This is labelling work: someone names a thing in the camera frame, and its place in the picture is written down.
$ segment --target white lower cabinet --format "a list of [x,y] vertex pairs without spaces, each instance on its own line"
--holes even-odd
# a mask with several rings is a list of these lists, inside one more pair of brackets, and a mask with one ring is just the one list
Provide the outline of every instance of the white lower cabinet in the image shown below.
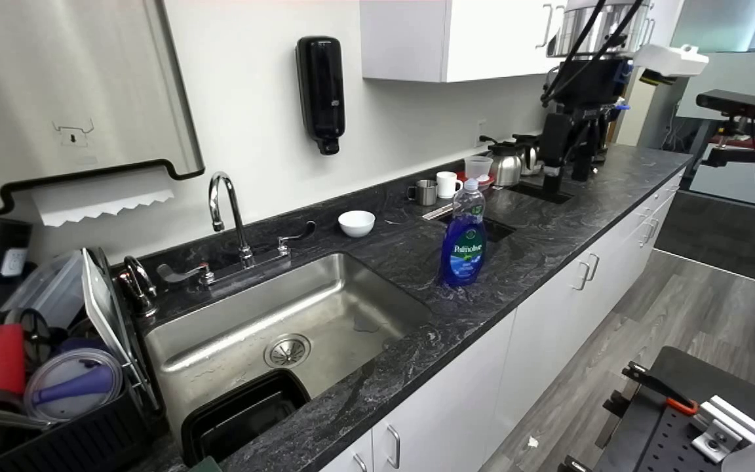
[[347,450],[341,450],[332,463],[325,463],[325,472],[372,472],[372,434],[362,434],[354,441]]
[[679,175],[352,444],[325,472],[481,469],[645,271]]

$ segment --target dish soap bottle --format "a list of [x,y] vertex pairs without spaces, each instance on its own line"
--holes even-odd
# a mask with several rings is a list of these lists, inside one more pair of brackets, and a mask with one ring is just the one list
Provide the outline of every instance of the dish soap bottle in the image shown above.
[[477,280],[486,263],[486,195],[470,177],[455,196],[455,218],[442,243],[442,280],[451,288]]

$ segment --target sink drain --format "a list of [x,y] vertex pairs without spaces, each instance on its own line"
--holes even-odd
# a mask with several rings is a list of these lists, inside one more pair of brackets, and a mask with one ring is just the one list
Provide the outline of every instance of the sink drain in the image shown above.
[[287,366],[296,364],[311,356],[311,339],[300,332],[279,335],[267,348],[266,348],[266,361],[270,366]]

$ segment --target gray floor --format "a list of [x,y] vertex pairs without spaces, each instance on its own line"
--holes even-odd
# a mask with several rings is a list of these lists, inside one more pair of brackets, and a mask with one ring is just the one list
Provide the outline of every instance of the gray floor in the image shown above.
[[595,441],[608,419],[604,400],[626,386],[619,369],[630,360],[654,364],[661,345],[684,348],[755,383],[755,280],[657,251],[486,472],[553,472],[567,454],[595,463]]

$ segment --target stainless steel sink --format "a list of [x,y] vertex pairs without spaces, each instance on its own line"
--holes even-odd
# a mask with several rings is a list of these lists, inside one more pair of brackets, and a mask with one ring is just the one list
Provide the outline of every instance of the stainless steel sink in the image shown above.
[[145,335],[170,431],[267,369],[314,398],[404,339],[426,307],[347,254],[295,267]]

